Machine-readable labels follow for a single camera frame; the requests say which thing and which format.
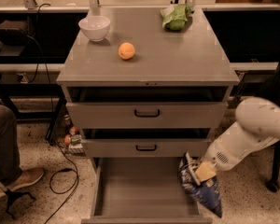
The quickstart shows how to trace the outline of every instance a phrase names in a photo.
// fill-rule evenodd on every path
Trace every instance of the person's leg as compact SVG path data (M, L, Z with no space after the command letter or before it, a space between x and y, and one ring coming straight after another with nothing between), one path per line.
M0 105L0 181L8 185L20 176L17 121L9 108Z

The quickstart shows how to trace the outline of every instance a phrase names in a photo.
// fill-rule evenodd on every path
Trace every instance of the caster wheel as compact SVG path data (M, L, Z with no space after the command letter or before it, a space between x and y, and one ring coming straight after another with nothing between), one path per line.
M280 190L280 184L278 181L270 180L266 183L266 187L271 192L277 192Z

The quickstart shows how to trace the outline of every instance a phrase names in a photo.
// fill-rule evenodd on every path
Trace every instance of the green chip bag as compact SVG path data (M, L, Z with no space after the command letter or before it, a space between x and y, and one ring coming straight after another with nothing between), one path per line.
M171 5L168 8L164 8L161 10L163 17L162 27L180 31L185 27L188 16L192 13L194 13L194 9L186 5Z

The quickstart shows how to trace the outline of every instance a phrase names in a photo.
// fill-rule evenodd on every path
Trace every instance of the person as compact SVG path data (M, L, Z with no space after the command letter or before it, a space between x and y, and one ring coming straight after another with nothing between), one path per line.
M9 108L0 105L0 182L9 190L16 191L35 184L44 173L41 167L20 168L17 120ZM0 198L5 195L0 189Z

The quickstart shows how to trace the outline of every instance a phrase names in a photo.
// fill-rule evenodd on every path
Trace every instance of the drawer handle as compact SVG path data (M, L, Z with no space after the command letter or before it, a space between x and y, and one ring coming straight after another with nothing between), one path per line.
M157 150L157 145L154 145L152 148L140 147L136 145L136 149L137 151L141 151L141 152L147 152L147 151L152 152Z
M134 115L138 118L156 118L160 115L160 110L158 109L157 112L149 113L149 112L139 112L138 110L134 110Z

